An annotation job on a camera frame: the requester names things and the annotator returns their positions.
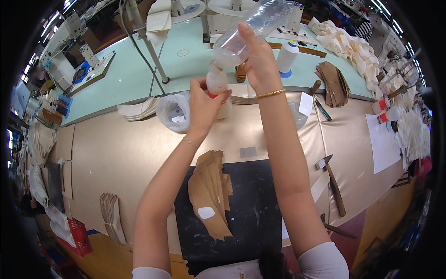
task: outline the silver bracelet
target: silver bracelet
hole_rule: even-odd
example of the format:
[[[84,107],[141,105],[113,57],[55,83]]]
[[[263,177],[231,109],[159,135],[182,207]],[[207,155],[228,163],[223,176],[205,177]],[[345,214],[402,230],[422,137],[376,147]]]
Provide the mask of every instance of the silver bracelet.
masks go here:
[[[188,138],[186,138],[186,136],[183,137],[183,140],[187,143],[189,143],[190,145],[200,148],[200,146],[196,145],[195,143],[191,142]]]

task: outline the red plastic basket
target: red plastic basket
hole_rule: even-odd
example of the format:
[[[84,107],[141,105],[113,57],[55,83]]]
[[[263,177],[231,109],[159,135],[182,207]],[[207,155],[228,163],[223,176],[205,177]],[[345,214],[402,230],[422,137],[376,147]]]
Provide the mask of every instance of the red plastic basket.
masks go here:
[[[70,225],[70,231],[73,235],[74,243],[76,248],[72,247],[65,240],[58,237],[59,241],[71,252],[83,258],[85,255],[93,252],[93,247],[91,246],[90,239],[87,235],[87,230],[85,230],[85,225],[76,219],[67,218],[68,224]]]

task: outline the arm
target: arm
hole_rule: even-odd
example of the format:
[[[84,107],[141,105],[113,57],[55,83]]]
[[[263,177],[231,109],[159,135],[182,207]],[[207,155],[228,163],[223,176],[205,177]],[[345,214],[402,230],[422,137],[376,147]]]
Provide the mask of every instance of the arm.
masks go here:
[[[240,35],[248,46],[246,71],[257,95],[283,88],[273,51],[260,44],[242,22]],[[297,258],[305,251],[331,241],[310,192],[310,179],[293,116],[284,93],[259,98],[274,188],[291,244]]]
[[[231,91],[209,98],[206,79],[190,81],[190,130],[186,138],[199,146]],[[173,206],[197,147],[182,140],[144,191],[136,210],[133,268],[156,267],[170,273],[167,216]]]

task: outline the hand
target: hand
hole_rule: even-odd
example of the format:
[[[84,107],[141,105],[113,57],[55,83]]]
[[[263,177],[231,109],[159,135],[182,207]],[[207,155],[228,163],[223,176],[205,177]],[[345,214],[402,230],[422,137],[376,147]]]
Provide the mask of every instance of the hand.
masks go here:
[[[206,89],[206,78],[190,80],[190,128],[187,138],[197,145],[206,138],[217,119],[220,107],[232,93],[232,90],[226,90],[211,99],[204,92]]]
[[[248,82],[257,95],[283,89],[273,50],[266,41],[259,43],[254,32],[242,21],[239,33],[248,48],[249,58],[244,66]]]

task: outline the red label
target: red label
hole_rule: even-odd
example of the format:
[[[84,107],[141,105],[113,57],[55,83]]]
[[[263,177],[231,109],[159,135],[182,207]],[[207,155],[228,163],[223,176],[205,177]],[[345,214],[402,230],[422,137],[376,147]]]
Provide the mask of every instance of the red label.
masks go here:
[[[209,91],[207,92],[207,94],[211,99],[214,99],[215,97],[218,96],[218,95],[214,95],[214,94],[210,93]]]
[[[386,101],[385,101],[385,100],[381,100],[381,101],[379,102],[379,104],[380,104],[380,109],[381,109],[381,110],[384,110],[384,109],[387,107],[387,105],[386,105]]]
[[[385,123],[385,122],[389,121],[389,119],[387,119],[387,117],[386,117],[386,113],[381,114],[379,116],[379,118],[381,119],[382,123]]]

